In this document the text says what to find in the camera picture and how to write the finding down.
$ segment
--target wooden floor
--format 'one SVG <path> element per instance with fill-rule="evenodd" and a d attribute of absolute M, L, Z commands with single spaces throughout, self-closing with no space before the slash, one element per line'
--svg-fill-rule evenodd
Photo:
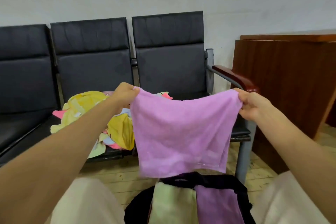
<path fill-rule="evenodd" d="M 318 141 L 336 156 L 336 128 L 324 126 Z M 238 143 L 231 143 L 226 166 L 227 174 L 234 174 L 238 155 Z M 138 175 L 139 162 L 136 157 L 128 156 L 121 160 L 88 163 L 82 168 L 80 177 L 100 179 L 115 194 L 125 208 L 142 190 L 153 186 L 157 179 L 141 178 Z M 202 174 L 216 174 L 216 171 L 198 170 Z M 245 186 L 249 199 L 254 203 L 259 193 L 273 181 L 277 174 L 256 154 L 251 153 L 251 163 Z"/>

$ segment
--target chair backrest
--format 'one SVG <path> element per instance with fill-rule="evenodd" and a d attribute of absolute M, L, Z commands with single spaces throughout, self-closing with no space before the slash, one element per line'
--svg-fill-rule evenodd
<path fill-rule="evenodd" d="M 206 91 L 202 11 L 132 17 L 132 24 L 144 90 Z"/>
<path fill-rule="evenodd" d="M 64 101 L 133 83 L 126 18 L 51 24 Z"/>
<path fill-rule="evenodd" d="M 0 113 L 58 106 L 46 25 L 0 27 Z"/>

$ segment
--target human hand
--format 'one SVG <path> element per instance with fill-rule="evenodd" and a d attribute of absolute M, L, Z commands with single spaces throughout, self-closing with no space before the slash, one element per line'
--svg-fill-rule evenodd
<path fill-rule="evenodd" d="M 126 82 L 122 82 L 115 89 L 110 98 L 117 104 L 118 111 L 121 111 L 123 107 L 129 108 L 129 104 L 133 102 L 139 92 L 139 88 L 134 87 L 133 85 Z"/>
<path fill-rule="evenodd" d="M 243 107 L 239 114 L 246 120 L 256 122 L 261 114 L 266 113 L 273 107 L 267 98 L 256 92 L 248 93 L 238 88 L 234 88 L 234 90 L 238 92 L 238 97 L 243 102 Z"/>

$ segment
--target gray metal frame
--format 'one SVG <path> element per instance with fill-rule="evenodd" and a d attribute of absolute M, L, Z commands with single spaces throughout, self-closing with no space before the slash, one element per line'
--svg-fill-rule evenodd
<path fill-rule="evenodd" d="M 206 81 L 207 81 L 207 91 L 209 94 L 212 94 L 213 91 L 213 85 L 214 85 L 214 73 L 218 74 L 220 77 L 224 78 L 225 80 L 231 82 L 232 84 L 236 85 L 238 88 L 242 89 L 242 86 L 232 80 L 231 78 L 226 77 L 225 75 L 221 74 L 220 72 L 215 71 L 212 69 L 213 64 L 213 49 L 206 49 L 205 50 L 205 57 L 206 57 Z M 236 165 L 236 173 L 235 176 L 238 178 L 238 180 L 244 184 L 247 174 L 247 169 L 250 164 L 250 153 L 252 150 L 252 145 L 254 141 L 254 134 L 256 130 L 256 124 L 251 121 L 245 121 L 246 127 L 250 130 L 250 137 L 251 141 L 249 142 L 241 142 L 239 146 L 239 152 L 238 152 L 238 159 L 237 159 L 237 165 Z"/>

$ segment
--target person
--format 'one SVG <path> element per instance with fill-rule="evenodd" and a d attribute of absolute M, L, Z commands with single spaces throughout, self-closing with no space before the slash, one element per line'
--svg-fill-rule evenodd
<path fill-rule="evenodd" d="M 256 122 L 321 216 L 336 223 L 336 160 L 266 98 L 257 93 L 235 90 L 244 103 L 241 116 Z M 122 107 L 129 105 L 138 93 L 138 88 L 121 83 L 111 97 L 76 122 L 0 168 L 0 223 L 44 223 L 51 213 L 52 224 L 123 223 L 123 210 L 103 184 L 88 178 L 74 179 L 108 121 L 120 113 Z M 99 187 L 100 191 L 92 192 Z M 87 205 L 95 198 L 101 202 Z M 265 200 L 271 201 L 272 198 L 266 197 Z M 95 211 L 104 212 L 98 215 Z M 252 214 L 258 219 L 257 223 L 266 223 L 266 215 L 270 214 L 268 203 L 255 212 L 252 209 Z M 274 214 L 273 211 L 268 217 L 270 221 L 273 221 Z"/>

